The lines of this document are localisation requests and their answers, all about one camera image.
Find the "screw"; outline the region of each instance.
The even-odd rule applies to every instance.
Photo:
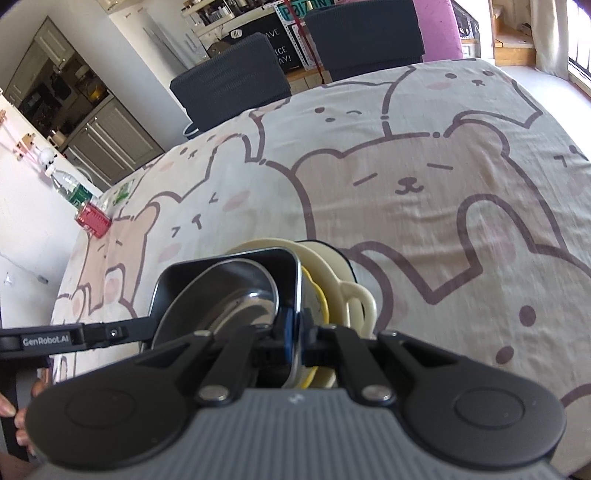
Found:
[[[227,399],[229,393],[223,385],[207,385],[199,390],[199,397],[206,401],[223,401]]]
[[[387,401],[392,398],[392,390],[384,385],[368,385],[361,391],[361,396],[374,402]]]

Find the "stainless steel bowl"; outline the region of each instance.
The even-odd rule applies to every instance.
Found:
[[[209,267],[171,303],[156,330],[152,348],[195,330],[231,337],[241,326],[271,325],[279,293],[261,264],[234,258]]]

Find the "plastic bottle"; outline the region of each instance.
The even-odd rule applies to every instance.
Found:
[[[53,186],[56,188],[57,193],[77,209],[80,208],[83,203],[92,202],[92,193],[68,172],[49,167],[46,171],[46,175],[52,179]]]

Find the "white floor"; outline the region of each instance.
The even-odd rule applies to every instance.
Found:
[[[522,84],[591,158],[591,99],[566,80],[530,67],[503,67]]]

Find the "red lanyard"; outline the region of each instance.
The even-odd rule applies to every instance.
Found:
[[[310,45],[310,42],[308,41],[308,37],[306,36],[306,32],[304,32],[304,28],[301,25],[300,17],[298,17],[296,15],[296,11],[294,10],[293,5],[291,4],[291,0],[283,0],[283,4],[287,7],[287,9],[290,11],[290,15],[295,20],[295,26],[297,27],[297,29],[300,32],[300,37],[302,37],[304,39],[304,42],[306,42],[306,46],[308,47],[308,51],[310,52],[310,55],[312,55],[312,60],[314,60],[314,64],[316,65],[316,70],[318,70],[318,74],[320,75],[320,80],[322,81],[322,84],[324,84],[324,77],[322,76],[322,71],[320,70],[320,63],[318,62],[318,59],[316,58],[316,54],[314,53],[314,50],[312,49],[312,46]]]

